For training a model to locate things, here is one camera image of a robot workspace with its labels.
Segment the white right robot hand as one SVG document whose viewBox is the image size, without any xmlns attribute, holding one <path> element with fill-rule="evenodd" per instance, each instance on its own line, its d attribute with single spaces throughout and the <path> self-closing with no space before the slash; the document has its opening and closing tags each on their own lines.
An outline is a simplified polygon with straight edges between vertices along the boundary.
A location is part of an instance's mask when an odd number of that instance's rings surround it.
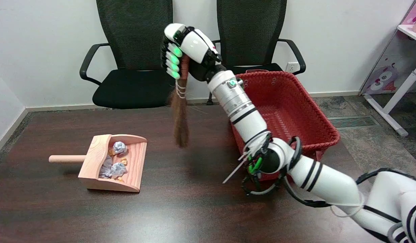
<svg viewBox="0 0 416 243">
<path fill-rule="evenodd" d="M 184 57 L 190 58 L 188 72 L 198 81 L 209 83 L 224 68 L 215 44 L 199 29 L 171 23 L 164 29 L 161 66 L 174 79 L 184 77 Z"/>
</svg>

